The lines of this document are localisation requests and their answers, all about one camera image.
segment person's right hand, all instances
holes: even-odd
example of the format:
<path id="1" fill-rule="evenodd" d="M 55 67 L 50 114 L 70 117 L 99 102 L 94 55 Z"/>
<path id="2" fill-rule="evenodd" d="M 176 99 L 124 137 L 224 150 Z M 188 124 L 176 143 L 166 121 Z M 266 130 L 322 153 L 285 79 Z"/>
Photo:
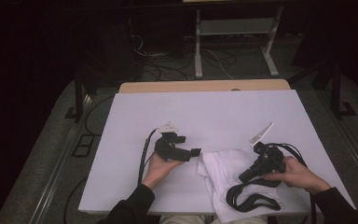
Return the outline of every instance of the person's right hand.
<path id="1" fill-rule="evenodd" d="M 155 189 L 173 168 L 183 163 L 183 161 L 165 161 L 157 153 L 154 153 L 150 158 L 149 168 L 142 184 L 152 190 Z"/>
<path id="2" fill-rule="evenodd" d="M 314 174 L 294 157 L 285 157 L 283 163 L 286 165 L 285 173 L 266 174 L 263 175 L 263 178 L 272 181 L 280 180 L 289 187 L 304 189 L 313 195 L 331 189 L 331 186 L 327 182 Z"/>

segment black sleeve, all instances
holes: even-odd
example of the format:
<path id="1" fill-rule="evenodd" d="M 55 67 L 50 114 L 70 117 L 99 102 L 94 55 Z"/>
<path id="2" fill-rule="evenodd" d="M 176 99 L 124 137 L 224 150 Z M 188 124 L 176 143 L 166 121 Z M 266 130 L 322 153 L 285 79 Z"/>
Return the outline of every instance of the black sleeve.
<path id="1" fill-rule="evenodd" d="M 331 188 L 315 195 L 315 202 L 324 214 L 324 223 L 358 223 L 358 210 L 355 210 L 337 188 Z"/>
<path id="2" fill-rule="evenodd" d="M 105 224 L 145 223 L 147 211 L 155 200 L 153 191 L 145 185 L 138 185 L 127 200 L 122 200 L 112 209 Z"/>

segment white table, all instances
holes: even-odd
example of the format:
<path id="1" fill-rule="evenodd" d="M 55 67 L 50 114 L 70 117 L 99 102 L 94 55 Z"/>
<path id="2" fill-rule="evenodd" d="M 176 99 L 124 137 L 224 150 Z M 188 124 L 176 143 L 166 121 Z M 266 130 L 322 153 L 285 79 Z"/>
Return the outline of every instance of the white table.
<path id="1" fill-rule="evenodd" d="M 225 81 L 203 82 L 205 85 L 218 85 L 220 82 L 227 84 Z M 199 85 L 197 82 L 191 83 L 187 82 L 190 86 Z M 236 81 L 231 81 L 228 84 L 232 86 L 235 83 Z M 240 83 L 240 86 L 255 81 L 237 83 Z M 175 83 L 161 85 L 167 87 L 172 84 Z M 130 196 L 137 185 L 145 139 L 153 129 L 167 121 L 179 128 L 179 135 L 186 136 L 186 142 L 177 145 L 178 147 L 201 147 L 202 151 L 232 148 L 252 150 L 249 148 L 249 138 L 266 127 L 270 121 L 274 121 L 275 125 L 262 142 L 289 143 L 297 147 L 309 168 L 337 187 L 353 205 L 296 91 L 287 89 L 117 94 L 79 210 L 87 213 L 107 213 L 119 200 Z M 147 156 L 152 153 L 158 138 L 160 133 L 155 133 L 151 138 Z M 198 158 L 193 158 L 179 166 L 158 186 L 150 214 L 213 214 L 203 177 L 196 174 L 197 161 Z M 281 184 L 278 193 L 286 208 L 271 213 L 306 214 L 310 211 L 309 195 L 304 190 L 287 188 Z"/>

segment white cloth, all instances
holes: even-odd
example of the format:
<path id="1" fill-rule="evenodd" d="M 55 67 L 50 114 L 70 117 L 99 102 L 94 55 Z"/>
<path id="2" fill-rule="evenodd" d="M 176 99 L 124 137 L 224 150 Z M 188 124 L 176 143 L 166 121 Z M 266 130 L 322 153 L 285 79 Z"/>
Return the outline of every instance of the white cloth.
<path id="1" fill-rule="evenodd" d="M 257 154 L 247 149 L 230 149 L 216 152 L 203 152 L 200 156 L 197 174 L 205 177 L 205 184 L 213 201 L 213 208 L 222 223 L 238 220 L 244 217 L 255 217 L 272 213 L 267 207 L 258 207 L 250 212 L 241 213 L 230 207 L 226 201 L 227 191 L 241 184 L 238 176 L 249 169 L 257 159 Z M 275 188 L 250 185 L 243 189 L 238 197 L 241 203 L 254 193 L 259 193 L 274 199 L 283 209 Z"/>
<path id="2" fill-rule="evenodd" d="M 222 224 L 211 216 L 162 216 L 159 224 Z M 247 217 L 229 224 L 267 224 L 267 217 Z"/>

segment cable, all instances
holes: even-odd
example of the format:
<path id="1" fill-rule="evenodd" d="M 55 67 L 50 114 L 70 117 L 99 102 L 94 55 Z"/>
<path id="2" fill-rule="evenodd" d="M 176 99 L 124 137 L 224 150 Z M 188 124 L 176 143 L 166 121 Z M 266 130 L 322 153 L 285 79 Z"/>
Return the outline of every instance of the cable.
<path id="1" fill-rule="evenodd" d="M 182 67 L 177 67 L 177 68 L 171 67 L 171 69 L 176 69 L 176 70 L 185 69 L 185 68 L 187 68 L 187 67 L 189 67 L 189 66 L 191 65 L 191 63 L 193 62 L 193 59 L 194 59 L 194 54 L 191 54 L 190 59 L 188 60 L 188 62 L 187 62 L 184 66 L 182 66 Z M 167 59 L 167 60 L 165 60 L 165 61 L 158 61 L 158 62 L 156 62 L 156 61 L 153 61 L 153 60 L 148 60 L 147 62 L 148 62 L 148 63 L 152 63 L 152 64 L 156 64 L 156 65 L 161 65 L 160 63 L 172 62 L 172 61 L 175 61 L 175 60 L 179 60 L 179 56 L 177 56 L 177 58 Z"/>
<path id="2" fill-rule="evenodd" d="M 102 103 L 106 102 L 106 101 L 109 100 L 110 98 L 113 98 L 114 96 L 115 96 L 115 95 L 113 94 L 113 95 L 111 95 L 111 96 L 109 96 L 109 97 L 106 97 L 105 99 L 103 99 L 100 103 L 98 103 L 96 106 L 94 106 L 94 107 L 89 111 L 89 113 L 88 113 L 87 116 L 86 116 L 86 120 L 84 121 L 84 128 L 86 129 L 86 131 L 87 131 L 88 133 L 90 133 L 90 134 L 92 134 L 92 135 L 95 135 L 95 136 L 102 136 L 100 133 L 94 133 L 94 132 L 90 131 L 89 126 L 88 126 L 88 124 L 87 124 L 87 121 L 89 120 L 89 116 L 90 116 L 91 112 L 92 112 L 96 107 L 98 107 L 98 106 L 101 105 Z"/>
<path id="3" fill-rule="evenodd" d="M 81 23 L 85 18 L 82 18 L 80 21 L 78 21 L 70 30 L 74 29 L 79 23 Z M 65 38 L 65 41 L 72 46 L 78 46 L 83 52 L 86 53 L 87 56 L 89 56 L 94 62 L 96 62 L 98 65 L 100 65 L 103 69 L 105 69 L 109 73 L 113 73 L 115 75 L 118 75 L 120 77 L 126 77 L 127 74 L 122 74 L 118 71 L 114 71 L 113 69 L 109 68 L 105 63 L 101 62 L 97 57 L 95 57 L 91 52 L 89 52 L 79 41 L 73 36 L 72 32 L 68 32 L 67 35 L 71 38 L 72 41 L 69 41 L 68 38 Z"/>
<path id="4" fill-rule="evenodd" d="M 211 54 L 216 58 L 216 60 L 217 60 L 217 61 L 219 62 L 219 64 L 220 64 L 220 67 L 222 68 L 223 72 L 224 72 L 229 78 L 234 79 L 231 75 L 229 75 L 229 74 L 226 72 L 225 68 L 224 68 L 223 65 L 220 63 L 220 59 L 219 59 L 213 52 L 211 52 L 210 50 L 207 50 L 207 49 L 204 49 L 204 50 L 207 51 L 207 52 L 209 52 L 209 53 L 211 53 Z"/>
<path id="5" fill-rule="evenodd" d="M 144 152 L 142 153 L 142 158 L 141 158 L 141 163 L 139 165 L 139 174 L 138 174 L 138 184 L 142 183 L 142 177 L 144 176 L 144 169 L 145 169 L 145 157 L 146 157 L 146 153 L 147 153 L 147 148 L 149 147 L 149 143 L 150 143 L 150 138 L 152 137 L 153 133 L 156 132 L 157 129 L 153 130 L 149 136 L 147 137 L 146 141 L 145 141 L 145 146 L 144 146 Z"/>
<path id="6" fill-rule="evenodd" d="M 153 77 L 155 77 L 155 78 L 156 78 L 155 81 L 159 81 L 159 79 L 160 79 L 161 76 L 162 76 L 162 71 L 161 71 L 161 69 L 159 69 L 157 66 L 152 65 L 152 64 L 145 64 L 145 66 L 151 66 L 151 67 L 154 67 L 154 68 L 156 68 L 156 69 L 158 70 L 158 77 L 156 77 L 156 76 L 155 76 L 152 72 L 150 72 L 150 71 L 145 71 L 145 72 L 147 72 L 147 73 L 151 74 Z"/>
<path id="7" fill-rule="evenodd" d="M 235 54 L 232 54 L 232 53 L 229 53 L 229 52 L 224 52 L 224 51 L 221 51 L 221 53 L 228 54 L 228 56 L 225 57 L 225 58 L 219 58 L 219 60 L 216 60 L 216 59 L 215 59 L 216 57 L 211 57 L 212 60 L 218 61 L 218 62 L 220 61 L 220 63 L 221 63 L 222 65 L 225 65 L 225 66 L 224 66 L 225 68 L 229 68 L 231 65 L 237 63 L 237 57 L 235 56 Z M 205 61 L 206 61 L 208 64 L 210 64 L 210 65 L 213 66 L 213 67 L 219 67 L 219 66 L 216 66 L 216 65 L 214 65 L 213 63 L 209 62 L 209 61 L 208 61 L 208 58 L 210 58 L 210 57 L 208 56 L 208 54 L 207 54 L 207 55 L 204 55 L 204 59 L 205 59 Z M 233 59 L 234 59 L 234 62 L 230 62 L 230 61 L 228 60 L 228 59 L 230 59 L 230 58 L 233 58 Z"/>
<path id="8" fill-rule="evenodd" d="M 290 152 L 293 156 L 296 157 L 296 159 L 303 164 L 305 167 L 308 167 L 307 164 L 305 163 L 304 159 L 301 156 L 300 151 L 290 145 L 290 144 L 286 144 L 286 143 L 282 143 L 282 144 L 277 144 L 277 143 L 268 143 L 266 144 L 266 146 L 270 147 L 283 147 L 284 149 L 286 149 L 288 152 Z M 316 224 L 316 203 L 315 203 L 315 199 L 314 196 L 310 193 L 310 215 L 311 215 L 311 224 Z"/>
<path id="9" fill-rule="evenodd" d="M 66 224 L 67 221 L 66 221 L 66 212 L 68 210 L 68 206 L 69 206 L 69 202 L 71 202 L 71 198 L 72 196 L 74 195 L 76 189 L 83 183 L 87 180 L 87 178 L 89 178 L 89 176 L 87 175 L 86 177 L 84 177 L 77 185 L 76 187 L 74 187 L 74 189 L 72 189 L 71 193 L 69 194 L 68 196 L 68 199 L 66 200 L 66 203 L 65 203 L 65 207 L 63 208 L 63 224 Z"/>
<path id="10" fill-rule="evenodd" d="M 146 51 L 143 50 L 143 52 L 140 52 L 140 49 L 144 45 L 144 40 L 138 36 L 138 35 L 131 35 L 131 37 L 137 37 L 141 41 L 141 45 L 138 49 L 134 49 L 135 52 L 137 52 L 139 55 L 142 55 L 144 57 L 159 57 L 159 56 L 167 56 L 170 55 L 170 53 L 156 53 L 156 54 L 148 54 Z"/>
<path id="11" fill-rule="evenodd" d="M 164 65 L 160 65 L 160 64 L 156 64 L 156 63 L 145 63 L 145 65 L 149 65 L 149 66 L 154 66 L 155 68 L 163 68 L 163 69 L 167 69 L 167 70 L 173 70 L 179 74 L 181 74 L 181 76 L 179 78 L 173 78 L 172 80 L 181 80 L 181 77 L 184 77 L 185 80 L 188 80 L 187 76 L 191 76 L 190 74 L 186 74 L 182 71 L 180 71 L 179 69 L 176 68 L 172 68 L 172 67 L 168 67 L 168 66 L 164 66 Z"/>
<path id="12" fill-rule="evenodd" d="M 145 162 L 144 168 L 146 167 L 147 163 L 150 161 L 150 159 L 152 158 L 152 156 L 153 156 L 154 154 L 156 154 L 156 152 L 153 152 L 153 153 L 149 156 L 149 158 L 148 158 L 147 161 Z"/>

